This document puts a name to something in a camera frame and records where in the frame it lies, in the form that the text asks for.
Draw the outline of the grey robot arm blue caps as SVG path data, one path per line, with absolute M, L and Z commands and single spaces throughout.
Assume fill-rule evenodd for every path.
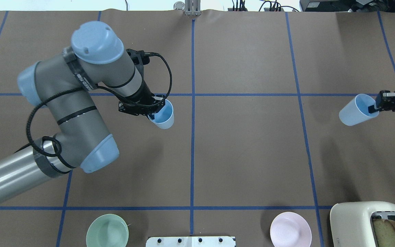
M 158 211 L 158 210 L 185 211 L 185 210 L 189 210 L 190 212 L 192 212 L 192 211 L 194 212 L 194 211 L 228 211 L 228 210 L 229 211 L 238 211 L 238 210 L 239 211 L 252 211 L 252 210 L 255 211 L 255 210 L 283 210 L 283 209 L 313 210 L 314 208 L 319 211 L 319 210 L 331 209 L 332 208 L 332 206 L 330 205 L 331 203 L 325 203 L 325 202 L 318 201 L 318 195 L 319 195 L 318 192 L 319 191 L 317 190 L 318 188 L 316 187 L 317 184 L 315 181 L 314 164 L 312 163 L 312 159 L 311 159 L 312 153 L 311 153 L 310 146 L 309 146 L 310 145 L 309 136 L 308 136 L 309 133 L 307 132 L 306 116 L 304 115 L 306 113 L 305 111 L 307 109 L 304 108 L 306 105 L 305 105 L 305 103 L 303 103 L 303 97 L 313 97 L 314 99 L 317 97 L 345 97 L 345 96 L 349 97 L 349 96 L 353 96 L 353 94 L 340 94 L 340 93 L 325 93 L 325 94 L 312 93 L 312 94 L 309 94 L 309 93 L 303 93 L 301 91 L 300 82 L 299 82 L 299 78 L 298 78 L 298 71 L 297 71 L 296 50 L 294 50 L 294 34 L 291 31 L 291 23 L 290 23 L 291 17 L 293 17 L 293 16 L 290 16 L 290 15 L 285 16 L 284 24 L 281 23 L 281 25 L 279 25 L 279 26 L 283 26 L 283 25 L 286 26 L 286 28 L 285 28 L 286 31 L 284 31 L 284 34 L 287 34 L 287 38 L 285 38 L 282 41 L 282 44 L 284 45 L 284 48 L 287 47 L 286 50 L 288 52 L 290 52 L 290 56 L 291 56 L 290 66 L 288 66 L 288 67 L 290 67 L 292 69 L 283 69 L 283 70 L 293 72 L 293 74 L 294 74 L 293 75 L 293 85 L 295 87 L 294 90 L 297 91 L 296 93 L 295 92 L 293 92 L 293 93 L 292 92 L 288 92 L 288 93 L 269 92 L 269 93 L 257 93 L 257 94 L 254 94 L 254 93 L 210 93 L 210 92 L 196 93 L 196 91 L 195 91 L 196 90 L 196 87 L 195 87 L 196 86 L 196 78 L 195 78 L 195 72 L 196 72 L 196 67 L 195 67 L 196 66 L 196 64 L 195 64 L 196 63 L 196 61 L 195 61 L 195 59 L 196 59 L 196 57 L 195 57 L 196 56 L 196 21 L 194 19 L 191 21 L 191 81 L 192 81 L 191 82 L 191 87 L 192 87 L 191 90 L 192 91 L 190 93 L 185 93 L 183 95 L 182 94 L 174 94 L 174 97 L 189 97 L 191 100 L 191 105 L 190 105 L 191 106 L 190 110 L 192 112 L 191 113 L 192 114 L 192 116 L 191 116 L 191 133 L 190 133 L 191 134 L 191 139 L 190 139 L 190 144 L 191 144 L 191 146 L 190 146 L 190 148 L 191 148 L 191 153 L 190 153 L 190 158 L 191 158 L 190 189 L 191 189 L 191 192 L 190 192 L 189 206 L 185 206 L 185 205 L 182 205 L 182 206 L 180 206 L 180 205 L 174 205 L 174 206 L 167 206 L 167 205 L 164 205 L 164 206 L 162 206 L 162 205 L 125 206 L 124 201 L 122 201 L 121 205 L 117 205 L 117 206 L 107 205 L 106 203 L 103 203 L 104 205 L 99 205 L 99 206 L 88 206 L 88 205 L 86 205 L 86 206 L 85 205 L 71 206 L 68 204 L 66 204 L 66 206 L 61 206 L 61 207 L 39 206 L 39 205 L 0 206 L 0 211 L 9 211 L 9 212 L 10 211 L 13 211 L 13 212 L 16 212 L 16 211 L 21 211 L 21 212 L 22 211 L 39 211 L 39 212 L 44 211 L 44 212 L 46 212 L 46 211 L 60 210 L 63 212 L 63 211 L 106 211 L 106 210 L 108 210 L 108 211 L 111 211 L 111 210 L 117 210 L 117 211 L 133 211 L 133 210 L 135 210 L 135 211 L 143 211 L 143 210 L 144 211 L 145 210 L 148 210 L 148 211 Z M 280 118 L 274 117 L 274 118 L 271 118 L 270 120 L 271 120 L 271 122 L 273 119 L 277 120 L 278 124 L 287 125 L 287 127 L 289 127 L 289 123 L 290 124 L 292 124 L 292 123 L 298 124 L 298 122 L 299 122 L 300 125 L 302 125 L 303 141 L 305 142 L 305 145 L 306 145 L 306 148 L 305 148 L 306 149 L 306 160 L 302 160 L 301 167 L 304 168 L 305 164 L 309 164 L 309 170 L 311 169 L 309 171 L 309 172 L 311 172 L 311 175 L 309 175 L 309 176 L 311 179 L 310 183 L 311 183 L 311 188 L 312 188 L 312 203 L 303 202 L 303 203 L 301 203 L 301 205 L 295 205 L 292 202 L 283 203 L 283 201 L 280 201 L 277 203 L 277 201 L 274 200 L 274 199 L 277 199 L 276 198 L 277 192 L 283 192 L 284 186 L 285 187 L 289 187 L 289 186 L 294 187 L 294 189 L 289 189 L 287 195 L 304 196 L 305 193 L 303 190 L 304 190 L 304 188 L 307 188 L 307 186 L 304 186 L 304 184 L 301 183 L 301 178 L 300 179 L 295 178 L 294 175 L 293 175 L 293 178 L 290 178 L 290 176 L 288 177 L 288 175 L 286 177 L 282 177 L 282 178 L 284 178 L 282 182 L 277 182 L 277 185 L 270 186 L 270 189 L 269 189 L 270 192 L 268 194 L 266 194 L 264 192 L 258 194 L 257 197 L 260 196 L 263 199 L 271 199 L 270 203 L 277 203 L 274 205 L 271 205 L 271 204 L 269 204 L 269 205 L 252 205 L 252 203 L 250 203 L 250 202 L 248 202 L 248 204 L 251 204 L 251 205 L 246 204 L 246 202 L 247 202 L 246 194 L 247 194 L 247 192 L 252 192 L 252 190 L 253 190 L 252 181 L 248 182 L 249 184 L 247 183 L 247 178 L 252 179 L 253 176 L 252 175 L 247 176 L 246 172 L 238 171 L 237 175 L 236 175 L 237 177 L 235 177 L 234 175 L 231 177 L 232 180 L 236 181 L 235 182 L 236 185 L 245 186 L 246 189 L 248 189 L 245 191 L 245 193 L 241 194 L 239 188 L 237 188 L 238 191 L 236 191 L 236 192 L 234 191 L 234 189 L 228 189 L 228 188 L 226 188 L 226 191 L 221 191 L 221 189 L 216 190 L 216 184 L 215 184 L 216 178 L 218 178 L 218 179 L 222 178 L 222 175 L 227 176 L 228 171 L 234 171 L 234 168 L 239 168 L 239 169 L 245 168 L 246 170 L 252 170 L 252 168 L 258 167 L 258 164 L 259 164 L 258 161 L 253 162 L 253 159 L 252 159 L 253 157 L 246 157 L 246 160 L 244 159 L 244 161 L 240 159 L 243 154 L 247 153 L 246 148 L 242 152 L 240 152 L 240 151 L 237 153 L 234 152 L 234 147 L 240 146 L 240 140 L 235 140 L 235 137 L 236 137 L 235 133 L 238 134 L 238 137 L 240 138 L 240 134 L 243 134 L 243 133 L 246 134 L 246 131 L 244 131 L 244 132 L 229 131 L 228 132 L 229 135 L 227 134 L 224 137 L 225 141 L 222 144 L 216 145 L 216 142 L 211 143 L 210 141 L 208 141 L 208 142 L 206 141 L 206 143 L 208 143 L 207 147 L 209 148 L 210 151 L 213 151 L 213 153 L 216 151 L 218 151 L 218 152 L 220 151 L 220 153 L 222 153 L 222 154 L 228 154 L 227 150 L 229 150 L 229 149 L 232 149 L 232 153 L 233 153 L 232 156 L 226 156 L 225 160 L 220 159 L 219 161 L 217 161 L 216 159 L 214 159 L 214 160 L 206 162 L 207 165 L 212 165 L 213 168 L 216 168 L 216 163 L 226 164 L 226 165 L 233 164 L 233 166 L 231 168 L 227 168 L 227 167 L 225 168 L 226 172 L 223 170 L 223 172 L 214 174 L 216 178 L 214 179 L 213 184 L 210 184 L 210 185 L 213 185 L 213 187 L 209 188 L 208 191 L 209 191 L 209 193 L 213 192 L 213 194 L 211 196 L 215 196 L 216 192 L 220 192 L 220 194 L 219 194 L 220 196 L 226 195 L 226 198 L 221 196 L 220 199 L 221 200 L 223 199 L 222 201 L 224 201 L 225 199 L 228 199 L 228 197 L 233 196 L 235 199 L 239 199 L 239 202 L 237 203 L 239 205 L 235 205 L 234 202 L 231 203 L 234 205 L 223 205 L 223 204 L 225 204 L 225 202 L 221 205 L 217 205 L 217 203 L 208 203 L 208 205 L 204 205 L 204 204 L 198 205 L 197 204 L 198 201 L 196 201 L 196 198 L 197 199 L 204 199 L 207 197 L 210 198 L 210 195 L 205 196 L 205 197 L 203 195 L 198 195 L 196 197 L 196 192 L 199 192 L 199 190 L 196 190 L 196 189 L 198 189 L 196 187 L 196 185 L 197 185 L 196 178 L 199 178 L 199 177 L 196 177 L 196 173 L 195 173 L 196 168 L 199 168 L 199 166 L 196 166 L 196 163 L 195 163 L 196 162 L 196 160 L 195 160 L 195 158 L 196 158 L 196 139 L 195 139 L 196 138 L 196 98 L 199 99 L 201 97 L 203 97 L 203 98 L 210 97 L 210 99 L 212 99 L 213 97 L 215 99 L 220 99 L 222 97 L 227 97 L 227 99 L 233 99 L 234 97 L 239 97 L 237 99 L 244 99 L 244 98 L 248 99 L 249 97 L 251 97 L 252 99 L 254 99 L 254 97 L 257 97 L 256 99 L 260 99 L 260 98 L 261 99 L 263 99 L 263 98 L 269 99 L 269 97 L 276 97 L 277 99 L 280 99 L 281 101 L 277 100 L 277 102 L 273 106 L 271 106 L 272 104 L 265 105 L 264 103 L 259 103 L 259 101 L 255 101 L 255 103 L 253 103 L 253 105 L 255 105 L 255 107 L 257 107 L 257 108 L 255 108 L 254 106 L 246 106 L 246 110 L 252 111 L 253 108 L 255 108 L 255 110 L 259 110 L 259 108 L 258 108 L 259 105 L 263 105 L 262 109 L 264 109 L 264 110 L 272 110 L 272 109 L 274 109 L 274 110 L 284 110 L 284 109 L 288 110 L 288 111 L 290 111 L 290 113 L 288 114 L 289 117 L 294 117 L 293 112 L 295 112 L 295 108 L 299 108 L 299 112 L 300 112 L 299 120 L 298 120 L 298 118 L 296 118 L 293 122 L 289 122 L 289 118 L 287 120 L 283 120 L 283 115 L 284 115 L 283 112 L 280 112 L 277 114 L 277 116 L 281 116 Z M 297 104 L 299 106 L 295 107 L 290 104 L 289 104 L 289 106 L 285 106 L 283 104 L 283 101 L 282 101 L 283 99 L 290 99 L 289 103 L 292 104 L 292 102 L 294 102 L 294 100 L 295 100 L 295 97 L 297 98 Z M 64 114 L 63 115 L 61 114 L 61 116 L 58 115 L 59 118 L 56 119 L 56 122 L 61 119 L 67 120 L 66 122 L 63 122 L 59 125 L 59 126 L 63 126 L 65 123 L 71 122 L 72 120 L 77 120 L 77 118 L 80 118 L 83 115 L 92 113 L 92 111 L 100 114 L 96 108 L 94 108 L 91 111 L 87 111 L 87 110 L 83 111 L 83 109 L 88 108 L 88 106 L 91 107 L 91 103 L 87 106 L 83 106 L 83 108 L 76 106 L 76 103 L 69 103 L 69 104 L 64 103 L 64 105 L 63 105 L 64 109 L 69 108 L 69 107 L 76 107 L 76 108 L 74 110 L 71 109 L 67 112 L 64 111 Z M 301 135 L 301 129 L 298 130 L 295 128 L 293 130 L 295 132 L 294 137 L 289 135 L 289 134 L 292 134 L 292 132 L 289 133 L 288 131 L 284 132 L 284 130 L 282 130 L 278 134 L 284 134 L 284 133 L 286 134 L 287 133 L 287 136 L 283 137 L 282 141 L 280 141 L 280 142 L 275 141 L 274 144 L 267 144 L 267 145 L 260 144 L 258 146 L 260 146 L 260 148 L 263 151 L 271 151 L 271 148 L 275 148 L 275 150 L 276 150 L 276 147 L 278 147 L 278 146 L 283 148 L 284 147 L 283 144 L 286 144 L 286 143 L 292 144 L 292 142 L 293 142 L 295 144 L 298 144 L 300 142 L 300 141 L 298 141 L 298 139 L 301 138 L 301 137 L 298 138 L 298 136 Z M 275 134 L 274 139 L 276 139 L 277 138 L 277 136 L 276 136 L 277 131 L 274 131 L 273 133 Z M 281 155 L 280 154 L 277 155 L 277 157 L 286 158 L 287 160 L 285 162 L 283 162 L 283 160 L 280 159 L 278 162 L 277 161 L 271 162 L 271 160 L 269 160 L 268 164 L 263 163 L 262 165 L 264 165 L 264 167 L 270 167 L 272 169 L 270 172 L 265 173 L 264 168 L 263 168 L 262 173 L 264 175 L 271 175 L 271 172 L 273 172 L 275 175 L 277 175 L 277 168 L 279 168 L 280 170 L 286 169 L 287 171 L 289 171 L 289 168 L 290 168 L 289 161 L 290 161 L 290 158 L 292 158 L 291 156 L 294 156 L 295 154 L 299 153 L 297 148 L 298 148 L 297 146 L 293 145 L 292 147 L 290 147 L 290 149 L 287 148 L 289 154 L 282 153 Z M 339 165 L 337 162 L 338 155 L 333 156 L 333 157 L 336 158 L 336 160 L 333 161 L 331 163 L 331 165 L 328 165 L 329 166 L 328 168 L 339 168 Z M 393 176 L 393 171 L 395 172 L 394 159 L 393 159 L 393 161 L 383 162 L 384 168 L 381 168 L 380 161 L 378 162 L 378 164 L 376 164 L 376 163 L 377 162 L 374 163 L 375 165 L 374 165 L 373 170 L 376 170 L 376 169 L 383 170 L 381 175 Z M 369 178 L 368 175 L 374 176 L 374 172 L 372 174 L 370 174 L 371 173 L 370 169 L 368 170 L 368 172 L 364 172 L 365 174 L 362 172 L 362 168 L 364 168 L 364 167 L 362 166 L 363 162 L 362 162 L 361 158 L 360 158 L 359 163 L 354 162 L 353 164 L 359 165 L 359 167 L 356 166 L 359 169 L 359 170 L 355 170 L 355 171 L 359 172 L 359 173 L 356 173 L 356 175 L 361 175 L 361 176 L 365 175 L 367 182 L 368 182 L 368 178 Z M 332 186 L 330 184 L 331 187 L 327 189 L 332 193 L 329 197 L 335 196 L 335 198 L 333 198 L 332 202 L 347 203 L 347 202 L 356 202 L 356 201 L 369 201 L 369 200 L 367 200 L 368 198 L 365 198 L 366 200 L 363 200 L 363 198 L 360 198 L 359 196 L 361 196 L 361 195 L 357 195 L 356 194 L 357 191 L 354 191 L 354 192 L 350 191 L 350 185 L 351 185 L 350 182 L 354 182 L 354 181 L 351 181 L 350 178 L 346 178 L 347 180 L 344 180 L 344 176 L 343 176 L 344 173 L 343 172 L 344 172 L 345 166 L 341 165 L 340 168 L 342 168 L 342 170 L 341 170 L 342 173 L 338 173 L 338 172 L 336 172 L 335 174 L 332 173 L 332 175 L 325 175 L 325 178 L 324 178 L 324 181 L 326 178 L 332 178 L 332 180 L 334 180 L 333 182 L 338 182 L 338 181 L 343 182 L 340 186 L 337 186 L 337 185 Z M 264 178 L 262 179 L 262 178 L 257 177 L 254 179 L 259 180 L 260 181 L 259 184 L 264 184 L 264 182 L 265 182 Z M 387 201 L 395 203 L 395 189 L 392 189 L 392 188 L 389 188 L 389 189 L 390 189 L 390 192 L 388 192 L 388 193 L 387 193 L 386 188 L 374 189 L 373 192 L 379 192 L 379 193 L 382 192 L 382 193 L 380 193 L 379 195 L 376 195 L 379 198 L 375 198 L 373 196 L 373 198 L 369 198 L 369 199 L 370 200 L 371 199 L 382 199 L 382 200 L 387 199 Z M 368 185 L 366 186 L 366 188 L 363 188 L 362 192 L 369 192 Z M 387 198 L 386 197 L 387 195 L 393 196 L 393 198 L 392 199 Z

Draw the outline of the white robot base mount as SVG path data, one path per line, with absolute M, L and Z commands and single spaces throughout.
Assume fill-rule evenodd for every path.
M 170 236 L 150 237 L 146 247 L 236 247 L 232 236 Z

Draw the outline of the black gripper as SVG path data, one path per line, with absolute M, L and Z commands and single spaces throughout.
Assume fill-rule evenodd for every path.
M 155 120 L 156 114 L 165 106 L 165 100 L 164 94 L 153 94 L 147 83 L 143 82 L 136 93 L 119 101 L 119 111 L 134 116 L 148 116 L 149 120 Z

